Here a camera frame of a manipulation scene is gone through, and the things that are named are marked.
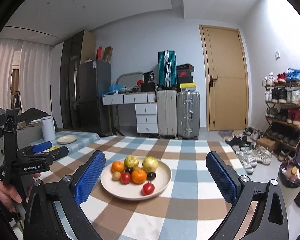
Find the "desk leg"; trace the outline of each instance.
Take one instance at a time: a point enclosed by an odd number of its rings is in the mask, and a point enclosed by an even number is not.
[[[112,132],[112,125],[111,125],[111,111],[110,111],[110,106],[111,105],[108,105],[108,121],[109,121],[109,130],[110,130],[110,134],[113,135],[113,132]]]

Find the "drawer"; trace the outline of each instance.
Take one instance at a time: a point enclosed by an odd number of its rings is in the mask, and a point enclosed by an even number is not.
[[[110,95],[102,98],[103,105],[121,105],[123,104],[123,95]]]
[[[158,123],[156,114],[138,114],[137,124],[139,123]]]
[[[147,94],[148,95],[148,103],[155,102],[155,93]]]
[[[136,114],[157,114],[157,104],[136,104]]]
[[[124,95],[125,104],[147,103],[147,102],[148,102],[147,93]]]
[[[138,133],[158,133],[158,125],[156,123],[137,123]]]

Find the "hand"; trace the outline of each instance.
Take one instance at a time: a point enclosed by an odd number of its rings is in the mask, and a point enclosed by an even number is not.
[[[33,177],[34,178],[40,177],[40,173],[33,174]],[[16,212],[13,206],[13,201],[17,203],[21,203],[22,199],[13,185],[11,184],[3,185],[2,181],[0,181],[0,201],[10,212]]]

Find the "dark purple fruit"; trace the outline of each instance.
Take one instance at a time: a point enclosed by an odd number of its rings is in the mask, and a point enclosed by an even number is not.
[[[149,172],[148,174],[147,174],[147,178],[148,178],[148,180],[154,180],[155,179],[155,177],[157,176],[157,174],[155,174],[155,172]]]
[[[133,172],[133,169],[132,168],[126,168],[124,172],[128,172],[128,173],[131,174]]]

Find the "teal suitcase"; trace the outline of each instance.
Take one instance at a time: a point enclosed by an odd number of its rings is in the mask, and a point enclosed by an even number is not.
[[[177,61],[174,50],[158,52],[159,84],[164,87],[177,86]]]

